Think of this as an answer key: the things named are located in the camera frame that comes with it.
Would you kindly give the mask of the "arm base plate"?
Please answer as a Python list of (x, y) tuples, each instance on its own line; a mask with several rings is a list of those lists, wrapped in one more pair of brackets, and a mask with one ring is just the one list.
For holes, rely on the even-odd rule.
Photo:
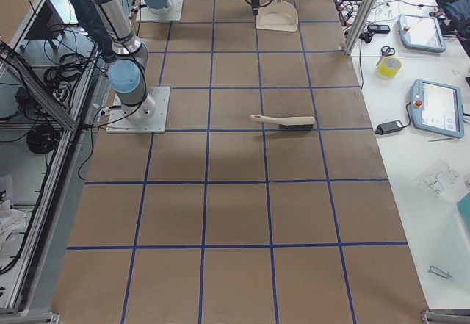
[(109, 134), (147, 134), (165, 132), (170, 87), (148, 87), (147, 98), (132, 114), (135, 107), (124, 105), (112, 110), (106, 132)]
[(146, 7), (144, 0), (141, 1), (141, 8), (137, 13), (137, 20), (141, 22), (172, 22), (180, 21), (184, 0), (167, 0), (166, 7), (152, 9)]

